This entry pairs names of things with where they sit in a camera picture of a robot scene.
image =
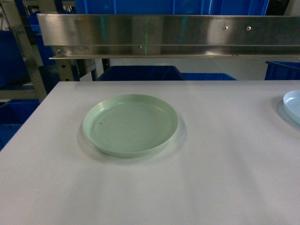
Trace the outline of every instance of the blue crate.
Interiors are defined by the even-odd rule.
[[[37,99],[11,100],[0,107],[0,150],[38,107]]]
[[[0,30],[0,87],[29,76],[11,31]]]
[[[174,66],[112,66],[98,81],[181,81],[182,74]]]
[[[265,15],[269,0],[75,0],[78,14]]]
[[[300,63],[266,61],[268,69],[265,80],[300,80]]]
[[[236,81],[227,74],[219,73],[182,73],[182,75],[188,81]]]

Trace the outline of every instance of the white table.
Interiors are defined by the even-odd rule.
[[[282,108],[299,81],[60,82],[0,152],[1,225],[299,225],[300,126]],[[180,115],[165,149],[96,150],[82,121],[141,93]]]

